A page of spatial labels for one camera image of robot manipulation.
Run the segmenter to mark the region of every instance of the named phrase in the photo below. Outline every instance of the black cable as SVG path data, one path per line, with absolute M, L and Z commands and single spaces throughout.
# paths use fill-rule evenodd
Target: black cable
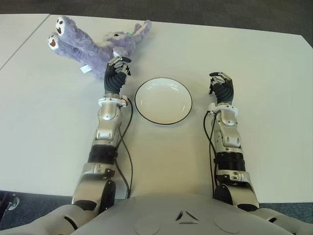
M 207 139 L 210 142 L 210 145 L 209 145 L 210 174 L 211 174 L 211 182 L 212 182 L 212 197 L 214 198 L 214 182 L 213 182 L 213 171 L 212 171 L 211 146 L 212 146 L 214 155 L 216 156 L 216 150 L 215 150 L 214 145 L 212 143 L 212 135 L 213 135 L 214 125 L 215 125 L 216 115 L 214 117 L 214 121 L 213 121 L 213 125 L 212 125 L 211 137 L 209 137 L 209 135 L 208 135 L 208 133 L 206 131 L 206 126 L 205 126 L 205 121 L 206 121 L 206 117 L 207 117 L 208 113 L 209 113 L 209 111 L 206 112 L 206 114 L 205 114 L 205 116 L 203 118 L 203 128 L 204 128 L 205 135 L 206 135 Z
M 119 142 L 118 142 L 118 144 L 117 144 L 116 148 L 118 148 L 118 147 L 119 147 L 119 145 L 121 144 L 122 139 L 124 138 L 124 136 L 125 136 L 125 134 L 126 134 L 126 132 L 127 132 L 128 128 L 129 128 L 129 125 L 131 124 L 132 119 L 133 119 L 133 113 L 134 113 L 133 103 L 132 103 L 132 101 L 131 101 L 130 99 L 128 99 L 128 102 L 130 103 L 131 108 L 132 108 L 132 111 L 131 111 L 131 117 L 129 118 L 129 121 L 128 121 L 128 124 L 127 124 L 127 126 L 126 126 L 126 128 L 125 128 L 125 131 L 124 131 L 123 135 L 121 136 L 121 139 L 119 140 Z
M 211 136 L 210 139 L 212 139 L 213 136 L 213 130 L 214 130 L 214 126 L 215 126 L 215 121 L 216 121 L 216 114 L 214 115 L 214 120 L 213 120 L 213 125 L 212 125 L 212 131 L 211 131 Z M 217 179 L 216 179 L 216 171 L 217 171 L 217 164 L 214 163 L 214 182 L 215 182 L 215 187 L 217 187 Z
M 125 141 L 124 141 L 124 139 L 123 139 L 123 137 L 122 137 L 120 128 L 118 128 L 118 131 L 119 131 L 119 134 L 121 135 L 122 142 L 123 142 L 123 144 L 124 144 L 124 146 L 125 146 L 125 149 L 126 149 L 126 151 L 127 151 L 128 157 L 129 157 L 129 161 L 130 161 L 130 163 L 131 163 L 131 182 L 130 182 L 130 184 L 129 184 L 129 190 L 128 190 L 128 193 L 127 193 L 127 198 L 130 198 L 131 192 L 132 192 L 132 185 L 133 185 L 133 175 L 134 175 L 133 161 L 132 161 L 131 154 L 129 153 L 129 150 L 128 150 L 128 148 L 127 148 L 127 146 L 126 146 L 126 144 L 125 144 Z
M 124 174 L 122 173 L 121 169 L 119 168 L 119 166 L 118 166 L 118 164 L 117 164 L 116 158 L 114 159 L 114 163 L 115 163 L 115 165 L 116 165 L 116 169 L 117 169 L 118 173 L 121 175 L 121 177 L 122 177 L 122 179 L 123 179 L 123 181 L 124 181 L 124 183 L 125 183 L 125 185 L 126 185 L 126 189 L 127 189 L 127 198 L 128 198 L 128 194 L 129 194 L 129 185 L 128 185 L 128 182 L 127 182 L 127 180 L 126 180 Z
M 209 113 L 209 111 L 206 111 L 206 113 L 205 113 L 205 116 L 204 116 L 204 119 L 203 119 L 203 128 L 204 128 L 205 135 L 206 135 L 207 139 L 209 140 L 210 145 L 212 146 L 214 155 L 216 156 L 216 150 L 215 150 L 214 144 L 213 144 L 211 138 L 209 137 L 209 134 L 207 133 L 206 127 L 205 127 L 205 121 L 206 121 L 206 117 L 207 117 L 207 114 L 208 114 L 208 113 Z
M 121 134 L 121 130 L 120 130 L 120 128 L 118 128 L 118 131 L 119 131 L 119 134 L 120 134 L 120 136 L 121 136 L 121 139 L 120 139 L 120 141 L 118 142 L 116 148 L 118 149 L 119 146 L 120 146 L 120 144 L 121 144 L 121 142 L 123 142 L 123 144 L 124 144 L 124 146 L 125 146 L 125 148 L 126 148 L 126 151 L 127 151 L 127 153 L 128 153 L 129 160 L 130 160 L 130 162 L 131 162 L 131 169 L 132 169 L 130 186 L 128 185 L 128 182 L 127 182 L 127 180 L 126 180 L 126 178 L 125 178 L 123 172 L 122 172 L 121 169 L 119 168 L 116 158 L 114 159 L 114 163 L 115 163 L 115 165 L 116 165 L 116 169 L 117 169 L 118 173 L 121 175 L 121 177 L 122 177 L 122 179 L 123 179 L 123 181 L 124 181 L 124 183 L 125 183 L 125 185 L 126 185 L 126 189 L 127 189 L 127 198 L 130 198 L 131 191 L 132 191 L 132 184 L 133 184 L 133 172 L 134 172 L 134 169 L 133 169 L 133 161 L 132 161 L 131 155 L 130 155 L 129 150 L 128 150 L 128 148 L 127 148 L 125 142 L 124 142 L 124 136 L 125 136 L 125 134 L 126 134 L 128 128 L 129 128 L 129 126 L 130 126 L 130 124 L 131 124 L 131 122 L 132 122 L 133 113 L 134 113 L 134 107 L 133 107 L 133 104 L 132 104 L 132 102 L 131 102 L 130 99 L 128 100 L 128 102 L 130 103 L 131 109 L 132 109 L 132 110 L 131 110 L 131 116 L 130 116 L 130 118 L 129 118 L 128 124 L 127 124 L 127 126 L 126 126 L 125 131 L 124 131 L 123 134 Z

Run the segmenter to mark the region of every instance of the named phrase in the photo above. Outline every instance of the floor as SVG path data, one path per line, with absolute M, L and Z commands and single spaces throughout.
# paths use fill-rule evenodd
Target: floor
M 299 34 L 313 46 L 313 0 L 0 0 L 0 6 L 0 14 L 149 19 Z M 0 230 L 29 223 L 70 203 L 70 197 L 25 193 L 18 197 L 19 206 L 4 214 Z M 261 207 L 313 223 L 313 203 L 261 204 Z

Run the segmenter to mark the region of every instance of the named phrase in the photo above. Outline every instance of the stuffed animal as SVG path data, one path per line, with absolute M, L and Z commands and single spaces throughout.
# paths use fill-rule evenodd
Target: stuffed animal
M 133 33 L 109 32 L 96 44 L 77 28 L 74 20 L 60 16 L 56 22 L 57 33 L 52 33 L 47 42 L 56 54 L 89 65 L 95 77 L 104 78 L 107 63 L 116 55 L 131 57 L 136 44 L 149 33 L 151 26 L 151 21 L 147 20 L 143 26 L 137 23 Z

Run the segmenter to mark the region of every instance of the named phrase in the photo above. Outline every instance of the white plate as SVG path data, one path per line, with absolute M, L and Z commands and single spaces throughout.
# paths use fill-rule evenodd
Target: white plate
M 147 120 L 169 125 L 183 120 L 192 107 L 189 91 L 170 78 L 154 78 L 142 84 L 135 96 L 139 113 Z

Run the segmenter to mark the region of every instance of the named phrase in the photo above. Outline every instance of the robotic hand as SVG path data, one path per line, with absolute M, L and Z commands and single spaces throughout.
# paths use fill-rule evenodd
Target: robotic hand
M 109 61 L 104 75 L 105 93 L 119 94 L 125 84 L 126 76 L 131 75 L 129 66 L 126 64 L 130 62 L 130 59 L 122 56 L 116 56 Z

